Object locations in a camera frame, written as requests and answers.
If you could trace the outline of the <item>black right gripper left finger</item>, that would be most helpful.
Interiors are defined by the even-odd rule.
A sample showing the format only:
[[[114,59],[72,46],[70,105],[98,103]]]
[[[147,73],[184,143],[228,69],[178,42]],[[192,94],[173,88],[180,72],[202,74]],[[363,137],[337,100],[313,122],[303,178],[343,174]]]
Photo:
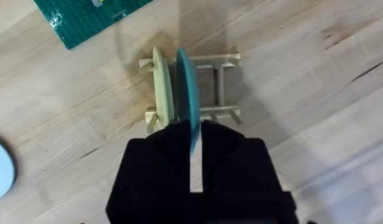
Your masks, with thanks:
[[[110,223],[187,223],[189,121],[129,140],[106,205]]]

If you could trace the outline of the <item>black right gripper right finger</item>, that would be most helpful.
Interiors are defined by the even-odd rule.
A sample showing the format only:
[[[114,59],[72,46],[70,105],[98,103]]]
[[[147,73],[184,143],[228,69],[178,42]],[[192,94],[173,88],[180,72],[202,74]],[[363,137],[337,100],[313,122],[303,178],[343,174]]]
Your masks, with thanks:
[[[213,121],[201,124],[207,219],[217,223],[295,223],[265,142]]]

